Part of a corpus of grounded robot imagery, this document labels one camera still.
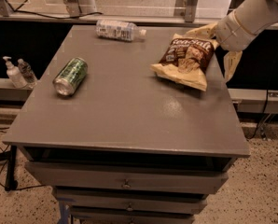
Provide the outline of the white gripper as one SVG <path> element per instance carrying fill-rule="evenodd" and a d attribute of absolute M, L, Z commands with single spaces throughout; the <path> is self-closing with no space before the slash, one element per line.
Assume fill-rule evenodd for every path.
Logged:
<path fill-rule="evenodd" d="M 247 31 L 232 11 L 218 23 L 213 22 L 187 31 L 185 37 L 205 39 L 216 37 L 221 48 L 229 51 L 223 58 L 223 64 L 224 78 L 230 81 L 242 58 L 242 50 L 246 49 L 257 36 Z"/>

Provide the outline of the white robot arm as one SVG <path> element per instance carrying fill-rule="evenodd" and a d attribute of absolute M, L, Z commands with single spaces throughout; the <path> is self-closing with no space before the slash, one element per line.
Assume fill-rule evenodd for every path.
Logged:
<path fill-rule="evenodd" d="M 278 22 L 278 0 L 244 0 L 219 22 L 186 32 L 186 37 L 215 38 L 223 50 L 224 78 L 232 79 L 243 51 L 267 27 Z"/>

